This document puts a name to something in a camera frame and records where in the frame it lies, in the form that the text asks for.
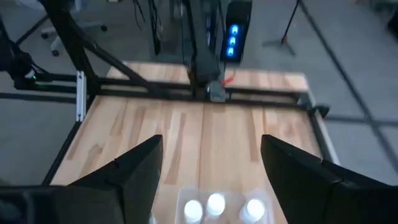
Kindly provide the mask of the office chair wheel base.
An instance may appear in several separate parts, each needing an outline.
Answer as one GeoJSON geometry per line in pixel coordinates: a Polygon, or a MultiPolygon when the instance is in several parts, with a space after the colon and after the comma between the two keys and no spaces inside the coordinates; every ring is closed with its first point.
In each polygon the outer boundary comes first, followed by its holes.
{"type": "MultiPolygon", "coordinates": [[[[106,25],[104,25],[101,21],[82,22],[82,23],[78,23],[78,25],[82,29],[90,29],[90,28],[93,28],[93,27],[98,27],[103,32],[107,32],[108,31],[108,27],[106,25]]],[[[51,35],[55,35],[55,38],[52,41],[52,43],[50,44],[50,50],[51,50],[51,53],[52,53],[52,55],[54,57],[58,57],[60,55],[59,50],[61,49],[63,44],[62,44],[62,41],[61,41],[60,37],[58,36],[55,28],[54,27],[48,27],[48,28],[45,28],[45,29],[41,30],[40,36],[44,40],[47,40],[51,35]]]]}

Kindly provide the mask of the white plastic pill bottle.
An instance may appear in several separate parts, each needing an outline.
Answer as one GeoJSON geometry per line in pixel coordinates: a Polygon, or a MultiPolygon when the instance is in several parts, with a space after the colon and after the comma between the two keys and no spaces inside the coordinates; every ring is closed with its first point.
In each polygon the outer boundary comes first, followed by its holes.
{"type": "Polygon", "coordinates": [[[219,217],[225,210],[226,202],[224,195],[219,193],[211,194],[206,202],[207,217],[219,217]]]}
{"type": "Polygon", "coordinates": [[[203,207],[197,200],[189,200],[184,208],[183,215],[186,224],[200,224],[203,217],[203,207]]]}
{"type": "Polygon", "coordinates": [[[240,209],[239,219],[243,224],[255,224],[266,214],[262,201],[256,198],[248,200],[240,209]]]}

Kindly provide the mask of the clear plastic basket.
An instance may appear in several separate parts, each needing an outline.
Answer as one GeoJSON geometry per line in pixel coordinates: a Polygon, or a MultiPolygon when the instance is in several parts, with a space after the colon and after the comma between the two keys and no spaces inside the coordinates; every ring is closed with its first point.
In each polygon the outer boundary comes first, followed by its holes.
{"type": "Polygon", "coordinates": [[[239,194],[195,188],[184,188],[180,191],[177,200],[175,224],[186,224],[183,215],[183,208],[189,200],[197,200],[203,207],[203,217],[200,224],[243,224],[239,219],[240,209],[252,198],[262,201],[266,208],[266,214],[264,217],[255,224],[275,224],[272,202],[263,190],[255,189],[247,194],[239,194]],[[208,197],[214,193],[224,195],[226,206],[224,212],[219,217],[211,218],[206,215],[206,202],[208,197]]]}

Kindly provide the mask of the silver aluminium bracket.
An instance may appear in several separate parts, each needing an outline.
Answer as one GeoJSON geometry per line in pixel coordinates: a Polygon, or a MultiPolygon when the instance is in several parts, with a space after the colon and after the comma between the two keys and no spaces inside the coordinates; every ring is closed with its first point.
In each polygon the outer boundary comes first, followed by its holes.
{"type": "Polygon", "coordinates": [[[82,122],[86,116],[86,77],[84,71],[76,75],[76,121],[82,122]]]}

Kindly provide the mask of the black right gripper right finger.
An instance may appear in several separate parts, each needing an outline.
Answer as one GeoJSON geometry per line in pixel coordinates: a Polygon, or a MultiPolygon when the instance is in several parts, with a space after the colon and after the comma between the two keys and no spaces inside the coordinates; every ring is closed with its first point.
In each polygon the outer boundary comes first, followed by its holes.
{"type": "Polygon", "coordinates": [[[267,177],[288,224],[398,224],[398,185],[388,185],[262,135],[267,177]]]}

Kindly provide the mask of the black tripod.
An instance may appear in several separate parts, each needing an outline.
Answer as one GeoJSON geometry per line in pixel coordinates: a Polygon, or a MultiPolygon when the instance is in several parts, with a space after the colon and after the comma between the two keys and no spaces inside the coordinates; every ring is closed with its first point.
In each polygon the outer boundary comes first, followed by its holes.
{"type": "Polygon", "coordinates": [[[266,47],[279,47],[280,49],[285,49],[291,56],[293,56],[293,57],[296,56],[295,50],[289,44],[288,33],[289,33],[290,26],[292,25],[292,21],[293,21],[295,15],[296,15],[297,9],[299,8],[299,6],[302,5],[302,1],[303,0],[296,0],[295,1],[294,9],[293,9],[293,11],[292,11],[292,13],[290,15],[289,21],[287,23],[287,26],[285,28],[285,31],[284,31],[282,37],[279,38],[279,39],[263,41],[262,44],[261,44],[261,46],[263,48],[266,48],[266,47]]]}

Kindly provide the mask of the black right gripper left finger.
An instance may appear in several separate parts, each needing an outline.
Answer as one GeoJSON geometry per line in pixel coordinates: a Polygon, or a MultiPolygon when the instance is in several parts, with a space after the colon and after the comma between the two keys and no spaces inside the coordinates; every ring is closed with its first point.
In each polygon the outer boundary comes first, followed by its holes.
{"type": "Polygon", "coordinates": [[[162,160],[163,136],[156,134],[72,182],[80,192],[67,224],[149,224],[162,160]]]}

